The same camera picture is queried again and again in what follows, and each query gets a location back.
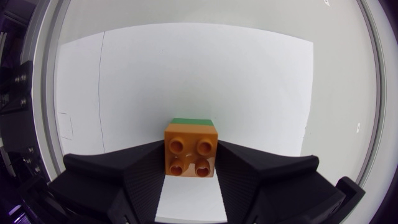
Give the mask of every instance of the lego brick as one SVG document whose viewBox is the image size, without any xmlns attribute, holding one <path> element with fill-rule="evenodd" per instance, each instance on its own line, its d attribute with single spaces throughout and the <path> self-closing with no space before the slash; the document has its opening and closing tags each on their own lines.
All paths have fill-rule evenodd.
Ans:
<svg viewBox="0 0 398 224">
<path fill-rule="evenodd" d="M 213 122 L 209 119 L 185 119 L 185 118 L 174 118 L 171 124 L 200 124 L 200 125 L 211 125 L 214 126 Z"/>
<path fill-rule="evenodd" d="M 213 177 L 217 138 L 210 120 L 173 119 L 164 131 L 166 175 Z"/>
</svg>

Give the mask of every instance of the green lego brick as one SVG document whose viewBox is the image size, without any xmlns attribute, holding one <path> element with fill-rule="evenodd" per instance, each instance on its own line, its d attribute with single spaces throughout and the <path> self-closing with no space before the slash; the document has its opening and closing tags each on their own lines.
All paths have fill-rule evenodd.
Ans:
<svg viewBox="0 0 398 224">
<path fill-rule="evenodd" d="M 209 125 L 214 126 L 213 122 L 209 119 L 184 119 L 174 118 L 171 124 L 198 124 L 198 125 Z"/>
</svg>

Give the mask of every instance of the metal screw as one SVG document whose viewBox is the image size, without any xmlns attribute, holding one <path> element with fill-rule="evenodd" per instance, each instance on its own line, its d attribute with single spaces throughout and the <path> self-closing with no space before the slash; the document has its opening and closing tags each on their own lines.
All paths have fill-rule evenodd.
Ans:
<svg viewBox="0 0 398 224">
<path fill-rule="evenodd" d="M 25 74 L 21 75 L 20 79 L 21 79 L 22 82 L 24 82 L 26 80 L 26 75 Z"/>
<path fill-rule="evenodd" d="M 25 98 L 21 99 L 21 106 L 25 106 L 25 104 L 26 104 L 26 99 Z"/>
</svg>

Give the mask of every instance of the lego stud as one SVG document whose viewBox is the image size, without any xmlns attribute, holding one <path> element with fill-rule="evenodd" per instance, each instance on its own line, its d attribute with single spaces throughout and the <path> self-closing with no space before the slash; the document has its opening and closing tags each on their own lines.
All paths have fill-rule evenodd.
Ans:
<svg viewBox="0 0 398 224">
<path fill-rule="evenodd" d="M 213 148 L 213 145 L 209 139 L 201 139 L 200 141 L 198 141 L 197 151 L 200 155 L 203 155 L 203 156 L 208 155 L 211 152 L 212 148 Z"/>
<path fill-rule="evenodd" d="M 174 154 L 180 154 L 184 149 L 182 138 L 177 137 L 171 139 L 169 142 L 169 149 Z"/>
<path fill-rule="evenodd" d="M 179 159 L 174 159 L 170 163 L 169 171 L 172 175 L 181 175 L 183 172 L 184 163 Z"/>
<path fill-rule="evenodd" d="M 199 177 L 206 177 L 210 173 L 210 165 L 206 159 L 200 159 L 195 164 L 195 173 Z"/>
</svg>

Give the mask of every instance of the white paper sheet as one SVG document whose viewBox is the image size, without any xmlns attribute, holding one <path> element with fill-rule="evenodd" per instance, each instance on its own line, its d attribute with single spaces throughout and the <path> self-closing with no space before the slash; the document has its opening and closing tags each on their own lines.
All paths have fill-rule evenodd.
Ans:
<svg viewBox="0 0 398 224">
<path fill-rule="evenodd" d="M 98 105 L 103 36 L 91 35 L 58 48 L 55 94 L 63 154 L 104 153 Z"/>
<path fill-rule="evenodd" d="M 172 118 L 197 118 L 211 119 L 221 140 L 299 156 L 312 77 L 313 44 L 282 34 L 184 23 L 107 31 L 99 77 L 105 151 L 163 139 Z M 157 216 L 224 221 L 215 187 L 216 178 L 166 177 Z"/>
</svg>

